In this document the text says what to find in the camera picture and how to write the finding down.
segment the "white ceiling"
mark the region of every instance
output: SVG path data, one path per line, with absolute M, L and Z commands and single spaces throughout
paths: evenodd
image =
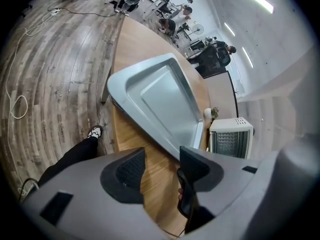
M 308 21 L 292 0 L 267 1 L 274 6 L 273 14 L 254 0 L 211 0 L 212 14 L 225 41 L 237 48 L 233 57 L 246 94 L 294 64 L 316 40 Z M 235 32 L 235 37 L 224 22 Z M 250 56 L 253 68 L 242 47 Z

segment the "gray plastic machine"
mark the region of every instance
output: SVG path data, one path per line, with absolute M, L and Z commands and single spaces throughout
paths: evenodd
M 319 179 L 319 138 L 310 136 L 260 161 L 180 148 L 184 240 L 267 239 L 293 218 Z M 143 148 L 74 164 L 22 207 L 49 239 L 165 240 L 144 210 Z

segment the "standing fan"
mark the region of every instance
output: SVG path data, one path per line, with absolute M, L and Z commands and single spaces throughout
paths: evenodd
M 200 24 L 196 24 L 196 25 L 194 25 L 192 27 L 192 33 L 191 34 L 201 35 L 204 31 L 205 31 L 204 26 L 202 26 Z

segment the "white sneaker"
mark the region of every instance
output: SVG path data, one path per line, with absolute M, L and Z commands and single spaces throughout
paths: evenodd
M 102 136 L 102 133 L 103 133 L 102 127 L 100 125 L 96 125 L 91 128 L 91 130 L 88 133 L 87 138 L 95 137 L 95 138 L 99 139 Z

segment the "white cable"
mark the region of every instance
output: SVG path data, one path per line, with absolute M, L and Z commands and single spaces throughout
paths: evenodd
M 21 185 L 23 185 L 23 181 L 21 180 L 21 177 L 20 177 L 20 175 L 19 175 L 18 168 L 17 168 L 16 162 L 15 162 L 15 158 L 14 158 L 14 155 L 13 155 L 13 152 L 12 152 L 12 149 L 11 149 L 11 146 L 10 146 L 10 142 L 9 142 L 9 135 L 10 135 L 10 134 L 9 134 L 9 132 L 10 132 L 10 115 L 11 115 L 14 119 L 21 119 L 21 118 L 23 118 L 23 117 L 27 114 L 27 112 L 28 112 L 28 102 L 27 102 L 27 99 L 26 99 L 25 96 L 20 95 L 18 98 L 16 98 L 16 100 L 14 101 L 14 103 L 13 103 L 13 105 L 12 105 L 11 96 L 10 96 L 10 94 L 9 94 L 9 92 L 8 92 L 8 79 L 9 79 L 9 75 L 10 75 L 12 66 L 13 66 L 13 64 L 14 64 L 14 62 L 15 62 L 15 60 L 16 60 L 17 51 L 18 51 L 18 47 L 19 47 L 19 44 L 20 44 L 21 39 L 22 39 L 25 35 L 27 35 L 27 36 L 29 36 L 29 37 L 33 37 L 34 35 L 38 34 L 40 31 L 42 31 L 42 30 L 46 27 L 46 22 L 47 22 L 48 20 L 50 20 L 50 19 L 54 16 L 52 12 L 50 12 L 50 14 L 51 14 L 51 16 L 50 16 L 49 18 L 47 18 L 46 20 L 45 20 L 45 17 L 48 16 L 48 14 L 46 14 L 45 16 L 42 17 L 42 23 L 41 23 L 40 25 L 34 26 L 34 27 L 30 28 L 30 29 L 27 29 L 27 28 L 25 28 L 25 27 L 17 29 L 17 31 L 18 31 L 18 30 L 24 30 L 24 34 L 20 37 L 18 43 L 16 44 L 16 48 L 15 48 L 13 60 L 12 60 L 11 65 L 10 65 L 10 67 L 9 67 L 9 71 L 8 71 L 8 73 L 7 73 L 7 77 L 6 77 L 6 81 L 5 81 L 5 92 L 6 92 L 6 95 L 8 96 L 8 98 L 9 98 L 9 115 L 8 115 L 7 142 L 8 142 L 9 151 L 10 151 L 10 154 L 11 154 L 11 157 L 12 157 L 12 161 L 13 161 L 13 164 L 14 164 L 14 168 L 15 168 L 16 174 L 17 174 L 17 176 L 18 176 L 18 178 L 19 178 L 19 180 L 20 180 Z M 30 32 L 30 31 L 38 28 L 38 27 L 41 27 L 42 25 L 43 25 L 43 27 L 42 27 L 41 29 L 39 29 L 37 32 L 35 32 L 35 33 L 33 33 L 33 34 L 28 34 L 28 32 Z M 22 116 L 15 116 L 15 115 L 12 113 L 12 110 L 15 108 L 15 106 L 16 106 L 16 104 L 17 104 L 17 102 L 18 102 L 18 100 L 19 100 L 20 98 L 23 98 L 23 99 L 24 99 L 25 104 L 26 104 L 26 109 L 25 109 L 25 112 L 23 113 Z M 20 191 L 21 191 L 21 192 L 22 192 L 22 196 L 24 196 L 25 194 L 28 194 L 28 193 L 29 193 L 30 189 L 29 189 L 28 192 L 26 192 L 25 189 L 18 188 L 18 191 L 19 191 L 19 193 L 20 193 Z

